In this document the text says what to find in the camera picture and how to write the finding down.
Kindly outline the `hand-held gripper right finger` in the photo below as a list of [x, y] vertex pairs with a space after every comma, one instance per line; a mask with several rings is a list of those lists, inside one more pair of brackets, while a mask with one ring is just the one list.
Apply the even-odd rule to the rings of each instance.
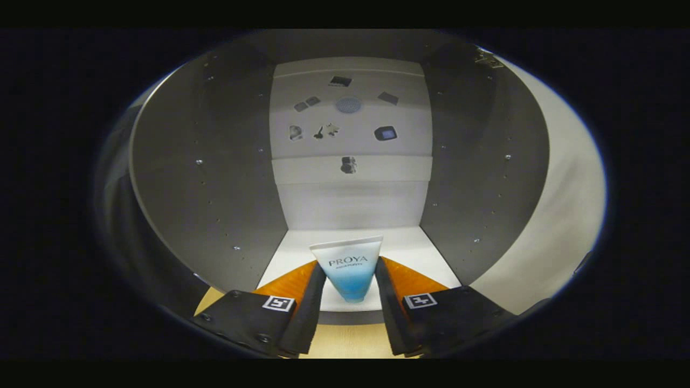
[[515, 320], [469, 286], [449, 288], [379, 257], [375, 277], [394, 355], [439, 358], [488, 339]]

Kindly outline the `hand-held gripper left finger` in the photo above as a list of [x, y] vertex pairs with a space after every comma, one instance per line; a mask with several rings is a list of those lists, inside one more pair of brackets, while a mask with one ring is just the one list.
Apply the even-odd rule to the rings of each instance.
[[298, 358], [311, 348], [325, 281], [325, 272], [314, 260], [251, 292], [230, 290], [191, 320], [261, 355]]

